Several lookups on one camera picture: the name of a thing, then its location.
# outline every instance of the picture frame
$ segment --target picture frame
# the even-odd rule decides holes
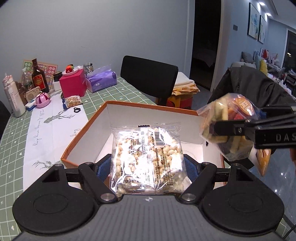
[[[258,10],[249,3],[249,22],[248,22],[248,35],[254,39],[258,39],[259,35],[259,21],[260,14]]]
[[[263,16],[260,15],[258,41],[262,44],[264,44],[265,42],[265,35],[266,35],[266,21],[263,18]]]

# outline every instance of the ceiling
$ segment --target ceiling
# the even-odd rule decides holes
[[[296,1],[295,0],[266,0],[266,6],[275,21],[296,29]]]

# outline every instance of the blue pillow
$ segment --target blue pillow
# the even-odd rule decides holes
[[[260,70],[260,67],[261,67],[261,57],[259,56],[259,55],[256,55],[256,57],[255,57],[255,63],[256,63],[256,68],[258,69],[258,70]]]

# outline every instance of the pink box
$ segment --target pink box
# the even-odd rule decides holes
[[[80,69],[72,75],[63,75],[59,79],[59,83],[61,84],[61,88],[65,98],[72,95],[79,95],[80,97],[85,95],[87,87],[83,69]]]

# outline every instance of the red bottle label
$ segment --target red bottle label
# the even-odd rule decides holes
[[[34,76],[33,81],[34,81],[35,86],[39,86],[41,90],[46,88],[45,83],[44,83],[44,79],[41,74]]]

